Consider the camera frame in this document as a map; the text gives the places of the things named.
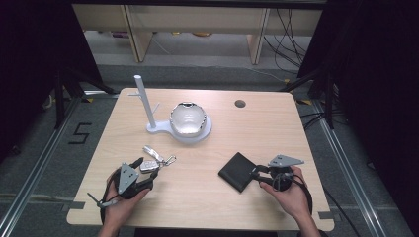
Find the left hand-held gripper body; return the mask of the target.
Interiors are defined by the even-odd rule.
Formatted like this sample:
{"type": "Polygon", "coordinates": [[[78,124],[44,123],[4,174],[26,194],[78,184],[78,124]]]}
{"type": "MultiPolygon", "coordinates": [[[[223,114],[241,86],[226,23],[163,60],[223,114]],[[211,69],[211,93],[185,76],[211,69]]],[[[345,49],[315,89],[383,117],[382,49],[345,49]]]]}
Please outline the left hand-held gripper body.
{"type": "Polygon", "coordinates": [[[153,189],[153,181],[147,178],[143,181],[138,181],[139,173],[136,169],[127,163],[122,163],[121,167],[116,172],[115,188],[117,194],[124,199],[134,198],[143,190],[153,189]]]}

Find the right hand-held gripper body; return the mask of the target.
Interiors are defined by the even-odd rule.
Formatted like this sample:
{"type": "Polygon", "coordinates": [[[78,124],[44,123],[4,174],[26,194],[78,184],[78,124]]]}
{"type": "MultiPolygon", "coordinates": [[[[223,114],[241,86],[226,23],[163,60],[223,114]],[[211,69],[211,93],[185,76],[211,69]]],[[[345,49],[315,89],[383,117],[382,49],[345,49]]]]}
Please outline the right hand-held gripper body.
{"type": "Polygon", "coordinates": [[[301,165],[304,161],[287,155],[277,155],[268,163],[268,170],[273,178],[272,186],[276,191],[287,190],[293,182],[291,166],[301,165]]]}

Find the silver car key with keychain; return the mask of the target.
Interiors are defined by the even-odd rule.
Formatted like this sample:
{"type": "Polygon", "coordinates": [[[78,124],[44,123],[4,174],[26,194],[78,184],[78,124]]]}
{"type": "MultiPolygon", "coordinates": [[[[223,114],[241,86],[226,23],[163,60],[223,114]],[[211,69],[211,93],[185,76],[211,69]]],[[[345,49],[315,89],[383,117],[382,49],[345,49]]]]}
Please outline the silver car key with keychain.
{"type": "Polygon", "coordinates": [[[139,170],[143,174],[159,170],[166,166],[170,166],[177,160],[177,157],[175,155],[171,155],[167,159],[165,159],[156,150],[154,150],[152,147],[148,145],[143,146],[143,151],[152,157],[152,160],[146,160],[140,164],[139,170]]]}

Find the black leather wallet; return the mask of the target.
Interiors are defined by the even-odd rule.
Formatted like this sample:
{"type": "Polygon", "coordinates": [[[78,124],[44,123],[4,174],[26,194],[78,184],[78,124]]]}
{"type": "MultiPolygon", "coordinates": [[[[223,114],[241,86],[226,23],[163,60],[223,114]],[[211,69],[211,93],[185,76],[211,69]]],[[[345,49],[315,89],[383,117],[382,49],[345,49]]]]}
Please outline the black leather wallet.
{"type": "Polygon", "coordinates": [[[233,188],[242,193],[252,181],[251,173],[256,165],[240,152],[220,169],[218,175],[227,181],[233,188]]]}

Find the person's right hand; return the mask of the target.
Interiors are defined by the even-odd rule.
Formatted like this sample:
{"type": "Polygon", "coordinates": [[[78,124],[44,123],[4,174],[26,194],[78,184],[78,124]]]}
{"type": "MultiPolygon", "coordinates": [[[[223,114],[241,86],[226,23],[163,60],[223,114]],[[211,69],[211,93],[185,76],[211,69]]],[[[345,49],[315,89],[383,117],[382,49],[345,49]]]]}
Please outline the person's right hand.
{"type": "Polygon", "coordinates": [[[280,204],[284,212],[295,219],[296,222],[305,222],[311,218],[309,204],[304,192],[306,188],[302,171],[299,167],[291,166],[294,174],[292,185],[285,191],[275,191],[272,186],[261,182],[260,187],[272,195],[280,204]]]}

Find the person's left hand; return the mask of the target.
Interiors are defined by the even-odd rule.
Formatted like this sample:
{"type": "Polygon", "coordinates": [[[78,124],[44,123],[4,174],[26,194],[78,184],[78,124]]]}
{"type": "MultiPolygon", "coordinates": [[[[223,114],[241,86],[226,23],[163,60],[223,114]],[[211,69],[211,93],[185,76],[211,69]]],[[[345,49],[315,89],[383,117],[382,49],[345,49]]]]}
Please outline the person's left hand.
{"type": "Polygon", "coordinates": [[[122,197],[118,197],[114,182],[112,180],[110,180],[110,182],[111,184],[106,200],[115,198],[118,202],[106,208],[104,224],[114,224],[122,227],[131,217],[135,206],[147,195],[149,189],[143,190],[131,199],[124,199],[122,197]]]}

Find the white key stand with tray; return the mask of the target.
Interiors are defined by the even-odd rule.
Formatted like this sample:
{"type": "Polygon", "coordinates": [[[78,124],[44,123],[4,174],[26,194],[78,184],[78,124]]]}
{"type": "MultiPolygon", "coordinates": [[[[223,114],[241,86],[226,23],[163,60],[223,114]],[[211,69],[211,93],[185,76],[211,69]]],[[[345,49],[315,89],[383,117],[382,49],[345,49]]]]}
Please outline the white key stand with tray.
{"type": "Polygon", "coordinates": [[[212,120],[211,117],[209,116],[209,114],[206,112],[207,114],[207,124],[203,130],[203,132],[196,136],[196,137],[181,137],[179,135],[177,135],[171,128],[170,125],[170,114],[172,112],[172,110],[179,104],[177,103],[172,110],[170,111],[170,114],[168,115],[166,120],[157,120],[154,117],[154,113],[156,112],[156,110],[159,107],[159,104],[156,104],[156,106],[154,108],[151,108],[151,105],[149,103],[148,100],[148,96],[147,96],[147,92],[142,80],[142,77],[138,74],[134,74],[133,75],[133,80],[135,82],[136,88],[137,88],[137,92],[136,93],[132,93],[130,94],[132,97],[138,97],[144,107],[145,113],[146,113],[146,117],[148,119],[148,124],[146,125],[146,131],[150,134],[158,134],[158,133],[167,133],[169,135],[171,135],[175,140],[177,140],[180,143],[183,144],[196,144],[199,143],[203,140],[205,140],[207,137],[210,136],[210,133],[212,131],[212,120]]]}

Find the black metal stand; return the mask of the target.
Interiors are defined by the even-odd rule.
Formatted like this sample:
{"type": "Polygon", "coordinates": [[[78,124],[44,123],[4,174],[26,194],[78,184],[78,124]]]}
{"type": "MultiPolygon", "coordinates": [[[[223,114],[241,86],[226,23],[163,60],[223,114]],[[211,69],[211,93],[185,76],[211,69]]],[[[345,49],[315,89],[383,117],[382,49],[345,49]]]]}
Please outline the black metal stand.
{"type": "Polygon", "coordinates": [[[86,82],[109,95],[115,95],[116,90],[105,85],[101,76],[96,78],[69,67],[58,69],[54,79],[54,93],[56,106],[56,122],[55,127],[59,128],[65,119],[64,92],[67,92],[71,98],[83,98],[86,93],[82,89],[80,83],[86,82]]]}
{"type": "Polygon", "coordinates": [[[290,92],[308,81],[312,81],[312,84],[307,93],[311,99],[319,99],[321,95],[325,96],[324,116],[327,124],[329,125],[329,128],[333,129],[334,125],[332,120],[332,101],[334,82],[329,66],[319,66],[317,69],[309,72],[305,76],[300,77],[295,82],[290,83],[285,88],[280,89],[280,92],[290,92]]]}

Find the dark curtain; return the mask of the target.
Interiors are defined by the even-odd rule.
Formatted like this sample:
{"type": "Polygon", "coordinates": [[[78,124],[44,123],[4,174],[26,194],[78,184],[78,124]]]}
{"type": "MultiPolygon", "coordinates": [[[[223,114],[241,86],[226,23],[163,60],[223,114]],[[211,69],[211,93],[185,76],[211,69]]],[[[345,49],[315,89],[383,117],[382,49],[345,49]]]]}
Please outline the dark curtain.
{"type": "Polygon", "coordinates": [[[363,0],[335,60],[340,101],[369,158],[419,237],[419,0],[363,0]]]}
{"type": "Polygon", "coordinates": [[[70,0],[0,0],[0,163],[17,145],[59,72],[102,77],[70,0]]]}

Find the aluminium floor rail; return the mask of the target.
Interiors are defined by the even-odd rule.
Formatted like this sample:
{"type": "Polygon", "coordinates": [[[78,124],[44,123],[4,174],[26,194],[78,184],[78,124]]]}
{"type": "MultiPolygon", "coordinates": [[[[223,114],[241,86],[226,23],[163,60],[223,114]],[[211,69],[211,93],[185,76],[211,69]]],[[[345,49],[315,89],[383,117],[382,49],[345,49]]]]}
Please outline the aluminium floor rail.
{"type": "Polygon", "coordinates": [[[0,237],[9,237],[13,232],[30,199],[31,194],[33,193],[33,190],[41,179],[44,170],[46,169],[57,145],[59,144],[60,139],[65,132],[72,115],[74,114],[74,111],[77,109],[80,103],[80,98],[72,99],[69,102],[68,107],[64,112],[63,121],[51,134],[46,146],[42,150],[41,155],[38,157],[37,162],[27,176],[27,179],[15,195],[13,202],[8,208],[8,211],[2,217],[0,221],[0,237]]]}
{"type": "Polygon", "coordinates": [[[354,200],[360,210],[360,213],[364,218],[372,236],[387,237],[386,231],[384,230],[379,220],[377,212],[375,211],[370,199],[368,198],[357,174],[355,173],[354,168],[350,164],[350,161],[334,129],[329,126],[329,122],[325,118],[320,120],[320,124],[343,173],[343,176],[349,186],[349,189],[354,197],[354,200]]]}

